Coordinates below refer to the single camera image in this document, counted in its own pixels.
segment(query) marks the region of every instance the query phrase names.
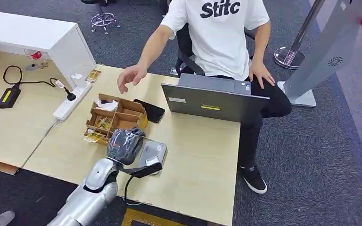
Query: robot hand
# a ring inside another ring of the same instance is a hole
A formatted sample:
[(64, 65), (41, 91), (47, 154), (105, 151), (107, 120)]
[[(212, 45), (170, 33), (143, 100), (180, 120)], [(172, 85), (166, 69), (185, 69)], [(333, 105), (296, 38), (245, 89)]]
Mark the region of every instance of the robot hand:
[(117, 196), (118, 164), (99, 160), (47, 226), (88, 226)]

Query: black pants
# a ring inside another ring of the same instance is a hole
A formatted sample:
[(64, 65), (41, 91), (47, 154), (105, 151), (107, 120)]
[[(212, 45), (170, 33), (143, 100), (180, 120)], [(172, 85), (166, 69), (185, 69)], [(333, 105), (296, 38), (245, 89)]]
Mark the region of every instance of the black pants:
[[(217, 78), (232, 79), (226, 76), (216, 76)], [(260, 87), (257, 78), (254, 76), (250, 84), (251, 94), (255, 96), (269, 97), (270, 101), (261, 111), (261, 115), (254, 120), (251, 125), (241, 124), (239, 133), (239, 153), (238, 165), (250, 168), (253, 166), (256, 157), (257, 144), (259, 142), (260, 128), (263, 118), (283, 117), (291, 113), (292, 106), (288, 97), (277, 86), (272, 86), (263, 80), (264, 89)]]

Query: desk surface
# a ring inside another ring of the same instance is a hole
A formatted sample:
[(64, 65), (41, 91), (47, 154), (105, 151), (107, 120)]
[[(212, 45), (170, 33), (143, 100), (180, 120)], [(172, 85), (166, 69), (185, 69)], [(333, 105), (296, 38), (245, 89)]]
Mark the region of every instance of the desk surface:
[(75, 27), (74, 22), (0, 12), (0, 43), (47, 51)]
[[(103, 67), (102, 75), (85, 99), (64, 122), (54, 128), (25, 165), (25, 169), (65, 181), (80, 183), (106, 147), (82, 140), (85, 122), (98, 93), (120, 97), (116, 79), (122, 69)], [(177, 78), (148, 74), (122, 98), (138, 98), (165, 109), (159, 124), (149, 122), (147, 136), (167, 144), (164, 169), (158, 176), (135, 178), (128, 198), (184, 215), (223, 225), (232, 224), (239, 123), (172, 113), (161, 83)], [(117, 182), (123, 196), (128, 175)]]
[[(26, 56), (0, 52), (0, 97), (11, 87), (3, 81), (3, 72), (9, 65), (23, 69), (23, 81), (48, 81), (56, 77), (68, 85), (63, 75), (50, 62), (48, 68), (26, 72), (31, 61)], [(19, 79), (16, 68), (6, 75), (9, 82)], [(0, 162), (21, 167), (54, 122), (53, 112), (63, 102), (66, 93), (46, 84), (23, 84), (21, 94), (13, 108), (0, 109)]]

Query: black power adapter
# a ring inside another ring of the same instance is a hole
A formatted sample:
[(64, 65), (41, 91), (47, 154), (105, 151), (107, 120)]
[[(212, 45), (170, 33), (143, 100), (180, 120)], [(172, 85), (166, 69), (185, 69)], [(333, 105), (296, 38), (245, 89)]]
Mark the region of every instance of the black power adapter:
[(0, 108), (11, 108), (15, 104), (21, 90), (18, 84), (12, 88), (7, 88), (0, 98)]

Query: laptop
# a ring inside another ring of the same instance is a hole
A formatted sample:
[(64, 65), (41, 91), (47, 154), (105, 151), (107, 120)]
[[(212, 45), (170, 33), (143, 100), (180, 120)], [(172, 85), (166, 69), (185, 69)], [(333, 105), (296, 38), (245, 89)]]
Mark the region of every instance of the laptop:
[(171, 112), (250, 124), (270, 98), (250, 95), (247, 83), (181, 74), (177, 85), (162, 83), (162, 89)]

